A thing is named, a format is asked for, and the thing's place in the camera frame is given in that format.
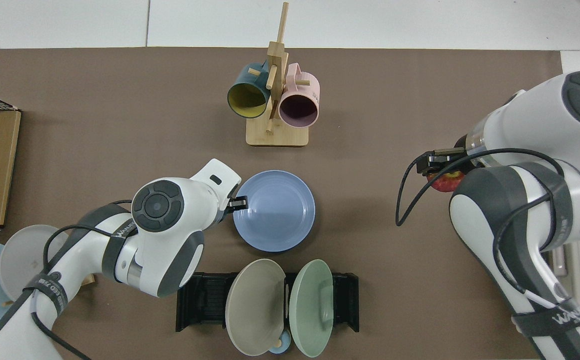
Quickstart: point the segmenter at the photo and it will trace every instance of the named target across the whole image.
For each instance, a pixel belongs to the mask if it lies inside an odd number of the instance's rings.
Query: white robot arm
[[[232,169],[212,159],[191,178],[148,183],[134,196],[131,213],[110,203],[84,216],[79,221],[84,228],[70,234],[1,319],[0,360],[60,359],[49,329],[88,274],[103,273],[157,297],[180,289],[201,259],[202,231],[247,207],[246,198],[231,198],[240,182]]]
[[[482,168],[452,194],[450,218],[537,352],[580,360],[580,305],[540,255],[580,240],[580,71],[518,92],[466,136],[464,148],[468,156],[518,148],[556,160],[518,152],[473,160]]]

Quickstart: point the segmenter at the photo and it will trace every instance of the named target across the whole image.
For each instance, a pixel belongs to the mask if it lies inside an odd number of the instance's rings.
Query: brown table mat
[[[361,332],[336,327],[321,359],[535,358],[454,233],[449,194],[427,193],[400,228],[394,210],[414,157],[450,148],[514,92],[559,74],[559,53],[288,52],[321,84],[319,121],[304,148],[246,145],[245,121],[228,108],[228,88],[244,64],[263,61],[263,48],[0,50],[0,98],[24,110],[0,242],[32,224],[73,224],[150,180],[189,177],[212,157],[244,180],[281,169],[315,196],[308,238],[264,253],[230,217],[206,232],[199,271],[239,271],[268,257],[287,272],[316,258],[354,272]],[[405,200],[423,184],[411,178]],[[175,295],[157,299],[98,276],[54,328],[94,359],[247,358],[218,325],[176,333],[175,305]],[[304,355],[292,346],[283,358]]]

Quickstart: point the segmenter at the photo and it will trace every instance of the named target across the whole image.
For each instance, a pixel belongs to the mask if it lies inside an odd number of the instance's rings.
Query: apple
[[[436,176],[436,173],[429,173],[425,177],[429,182],[434,176]],[[432,187],[436,191],[444,193],[453,192],[459,186],[459,183],[461,180],[463,180],[463,178],[465,178],[465,174],[461,171],[444,173],[443,176],[437,178],[437,180],[432,183]]]

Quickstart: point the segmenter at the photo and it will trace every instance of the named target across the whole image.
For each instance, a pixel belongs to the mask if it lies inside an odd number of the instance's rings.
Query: mug
[[[248,119],[263,114],[270,98],[270,91],[265,88],[269,74],[267,61],[247,64],[228,91],[230,109]]]
[[[288,65],[285,84],[279,101],[279,117],[294,128],[312,126],[319,118],[319,80],[293,63]]]

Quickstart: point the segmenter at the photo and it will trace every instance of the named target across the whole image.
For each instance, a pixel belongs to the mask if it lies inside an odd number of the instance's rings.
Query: white plate
[[[43,269],[43,248],[58,228],[49,225],[32,225],[19,230],[6,243],[0,255],[0,283],[12,300],[21,296],[23,288]],[[48,251],[51,260],[68,235],[59,234]]]

